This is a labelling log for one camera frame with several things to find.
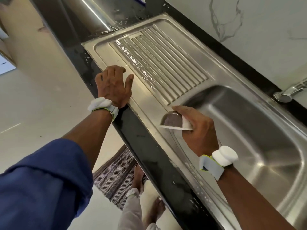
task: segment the beige tile floor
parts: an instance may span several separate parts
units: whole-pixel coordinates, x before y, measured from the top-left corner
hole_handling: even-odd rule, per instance
[[[0,173],[44,144],[61,137],[89,113],[93,96],[50,33],[37,32],[40,16],[29,0],[14,0],[0,19],[10,38],[4,42],[17,69],[0,75]],[[111,126],[93,171],[123,145]],[[116,229],[121,211],[96,188],[89,206],[71,230]],[[147,213],[157,191],[148,181],[141,196]],[[169,210],[158,221],[164,229],[180,229]]]

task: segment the stainless steel sink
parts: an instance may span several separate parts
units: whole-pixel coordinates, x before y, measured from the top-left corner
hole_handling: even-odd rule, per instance
[[[225,229],[240,229],[214,178],[180,132],[159,128],[172,105],[213,118],[235,167],[297,229],[307,220],[307,129],[168,15],[83,44],[101,69],[136,74],[130,107]]]

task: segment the white wrist device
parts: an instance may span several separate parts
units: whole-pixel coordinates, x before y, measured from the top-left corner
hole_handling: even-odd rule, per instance
[[[91,101],[91,104],[89,105],[87,109],[89,111],[94,111],[97,109],[108,110],[113,117],[112,119],[112,122],[113,122],[118,115],[118,108],[116,106],[113,106],[111,103],[112,103],[111,100],[105,99],[104,97],[99,97]]]
[[[221,146],[212,156],[202,155],[199,158],[199,169],[208,171],[218,181],[224,172],[224,167],[238,160],[237,153],[228,146]]]

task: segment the person's left hand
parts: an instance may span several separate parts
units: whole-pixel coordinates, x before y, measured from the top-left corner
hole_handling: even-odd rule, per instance
[[[132,94],[131,88],[134,75],[130,74],[124,85],[123,73],[125,71],[126,69],[124,67],[113,65],[107,67],[95,77],[98,97],[111,100],[112,105],[118,108],[124,107]]]

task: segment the rug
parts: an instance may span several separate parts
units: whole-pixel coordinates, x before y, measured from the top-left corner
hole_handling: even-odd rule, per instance
[[[131,189],[136,160],[124,145],[118,153],[94,173],[94,185],[119,209],[123,210]]]

